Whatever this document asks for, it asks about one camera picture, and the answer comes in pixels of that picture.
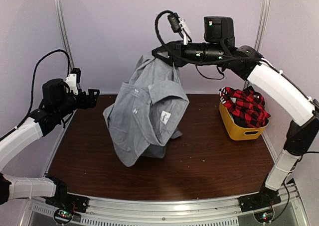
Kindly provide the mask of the grey long sleeve shirt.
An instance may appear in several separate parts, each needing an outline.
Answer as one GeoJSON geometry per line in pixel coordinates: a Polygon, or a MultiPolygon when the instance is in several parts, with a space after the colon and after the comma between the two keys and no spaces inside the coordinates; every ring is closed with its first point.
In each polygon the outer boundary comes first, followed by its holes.
{"type": "Polygon", "coordinates": [[[164,158],[167,143],[182,135],[178,125],[188,105],[179,69],[142,55],[103,112],[119,160],[131,167],[142,156],[164,158]]]}

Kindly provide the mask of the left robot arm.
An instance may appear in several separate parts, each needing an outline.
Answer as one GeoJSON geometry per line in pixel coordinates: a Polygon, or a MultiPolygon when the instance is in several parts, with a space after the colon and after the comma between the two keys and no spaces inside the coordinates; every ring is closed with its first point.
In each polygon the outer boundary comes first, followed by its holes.
{"type": "MultiPolygon", "coordinates": [[[[4,167],[33,142],[47,136],[57,125],[66,124],[77,109],[94,108],[100,91],[77,88],[77,77],[71,74],[66,80],[52,79],[42,86],[43,99],[39,108],[29,113],[24,122],[0,141],[0,168],[4,167]]],[[[55,177],[29,178],[0,175],[0,202],[8,200],[48,197],[61,208],[72,203],[66,184],[55,177]]]]}

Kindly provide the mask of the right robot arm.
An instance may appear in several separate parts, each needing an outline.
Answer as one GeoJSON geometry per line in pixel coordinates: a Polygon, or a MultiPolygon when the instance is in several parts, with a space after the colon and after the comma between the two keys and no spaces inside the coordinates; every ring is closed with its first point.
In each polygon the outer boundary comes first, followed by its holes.
{"type": "Polygon", "coordinates": [[[206,16],[205,41],[194,43],[185,20],[169,10],[165,13],[172,31],[178,33],[182,40],[161,44],[160,50],[168,53],[164,62],[177,67],[193,64],[215,65],[221,71],[229,69],[265,91],[292,117],[284,147],[260,191],[239,199],[244,206],[255,203],[265,207],[279,203],[279,188],[307,154],[319,131],[318,101],[308,97],[254,48],[247,45],[236,47],[232,18],[206,16]]]}

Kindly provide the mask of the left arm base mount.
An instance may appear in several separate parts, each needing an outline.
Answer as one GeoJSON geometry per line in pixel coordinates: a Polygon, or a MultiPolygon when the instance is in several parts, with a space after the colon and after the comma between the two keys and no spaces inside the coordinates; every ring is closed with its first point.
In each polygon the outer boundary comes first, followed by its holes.
{"type": "Polygon", "coordinates": [[[66,194],[65,199],[54,197],[44,197],[45,202],[49,205],[55,206],[56,208],[76,213],[86,213],[89,198],[84,196],[78,196],[74,194],[66,194]]]}

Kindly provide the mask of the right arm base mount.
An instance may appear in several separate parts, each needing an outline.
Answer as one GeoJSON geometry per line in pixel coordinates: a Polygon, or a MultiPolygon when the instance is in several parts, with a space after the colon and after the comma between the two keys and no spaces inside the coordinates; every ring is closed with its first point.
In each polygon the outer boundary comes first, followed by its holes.
{"type": "Polygon", "coordinates": [[[245,195],[238,198],[241,212],[255,211],[263,208],[269,208],[273,204],[281,202],[277,193],[258,192],[251,195],[245,195]]]}

